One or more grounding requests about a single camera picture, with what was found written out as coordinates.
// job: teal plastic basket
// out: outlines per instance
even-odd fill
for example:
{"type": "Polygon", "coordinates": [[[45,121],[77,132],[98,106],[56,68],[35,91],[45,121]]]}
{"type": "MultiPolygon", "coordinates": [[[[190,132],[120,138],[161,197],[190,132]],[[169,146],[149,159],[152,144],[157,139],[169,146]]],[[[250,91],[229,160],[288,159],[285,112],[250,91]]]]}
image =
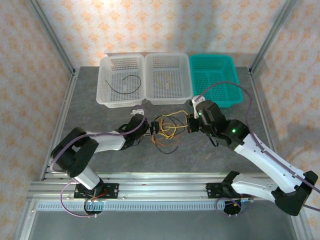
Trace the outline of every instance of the teal plastic basket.
{"type": "MultiPolygon", "coordinates": [[[[218,82],[230,81],[239,84],[234,61],[230,56],[198,54],[192,55],[189,61],[194,96],[200,95],[207,87],[218,82]]],[[[244,99],[241,89],[231,84],[217,85],[204,97],[218,104],[220,108],[230,108],[244,99]]]]}

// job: wall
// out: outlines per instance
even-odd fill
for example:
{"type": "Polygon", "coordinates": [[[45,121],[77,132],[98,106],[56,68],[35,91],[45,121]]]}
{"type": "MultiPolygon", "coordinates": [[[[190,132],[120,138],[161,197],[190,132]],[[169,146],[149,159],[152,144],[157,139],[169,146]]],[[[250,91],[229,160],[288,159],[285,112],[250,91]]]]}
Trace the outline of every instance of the wall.
{"type": "Polygon", "coordinates": [[[38,180],[70,75],[26,0],[0,2],[0,239],[38,180]]]}
{"type": "MultiPolygon", "coordinates": [[[[256,81],[269,109],[268,124],[278,153],[320,176],[320,1],[298,0],[260,67],[256,81]]],[[[320,208],[315,191],[307,204],[320,208]]],[[[314,239],[320,214],[306,210],[314,239]]]]}
{"type": "Polygon", "coordinates": [[[227,53],[250,66],[285,0],[39,0],[74,67],[104,50],[227,53]]]}

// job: basket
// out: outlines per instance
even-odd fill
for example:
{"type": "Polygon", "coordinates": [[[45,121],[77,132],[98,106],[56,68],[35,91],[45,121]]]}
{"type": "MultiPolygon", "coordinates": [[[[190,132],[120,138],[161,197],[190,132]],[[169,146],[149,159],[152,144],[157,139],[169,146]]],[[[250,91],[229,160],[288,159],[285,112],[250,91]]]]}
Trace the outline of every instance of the basket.
{"type": "Polygon", "coordinates": [[[145,97],[144,56],[129,54],[101,59],[96,90],[99,104],[111,109],[133,107],[145,97]]]}
{"type": "Polygon", "coordinates": [[[193,96],[189,58],[184,53],[145,56],[145,93],[153,105],[184,104],[193,96]]]}
{"type": "MultiPolygon", "coordinates": [[[[236,68],[230,56],[199,54],[190,57],[193,94],[200,95],[212,84],[230,81],[239,84],[236,68]]],[[[244,99],[241,89],[231,84],[220,84],[210,89],[205,95],[220,108],[229,108],[244,99]]]]}

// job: white plastic basket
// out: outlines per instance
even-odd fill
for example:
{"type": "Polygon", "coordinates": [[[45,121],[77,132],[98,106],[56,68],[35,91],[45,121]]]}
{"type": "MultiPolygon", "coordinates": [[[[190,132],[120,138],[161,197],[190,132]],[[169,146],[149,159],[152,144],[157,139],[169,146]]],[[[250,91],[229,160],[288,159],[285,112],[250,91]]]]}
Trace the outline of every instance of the white plastic basket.
{"type": "Polygon", "coordinates": [[[96,101],[111,109],[140,105],[146,98],[144,60],[141,54],[101,59],[96,101]]]}
{"type": "Polygon", "coordinates": [[[145,56],[145,93],[153,105],[184,104],[191,99],[188,55],[152,53],[145,56]]]}

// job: floral wallpaper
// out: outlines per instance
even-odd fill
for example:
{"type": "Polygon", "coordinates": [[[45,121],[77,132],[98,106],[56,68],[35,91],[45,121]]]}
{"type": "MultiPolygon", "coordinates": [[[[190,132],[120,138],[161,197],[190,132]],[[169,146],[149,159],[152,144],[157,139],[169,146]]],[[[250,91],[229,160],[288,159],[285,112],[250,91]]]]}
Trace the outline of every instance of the floral wallpaper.
{"type": "MultiPolygon", "coordinates": [[[[299,0],[254,76],[278,153],[320,176],[320,1],[299,0]]],[[[308,205],[320,208],[315,191],[308,205]]],[[[320,239],[320,214],[306,209],[311,232],[320,239]]]]}
{"type": "Polygon", "coordinates": [[[13,238],[70,75],[26,0],[0,2],[0,239],[13,238]]]}
{"type": "Polygon", "coordinates": [[[220,53],[250,66],[285,0],[39,0],[73,67],[107,53],[220,53]]]}

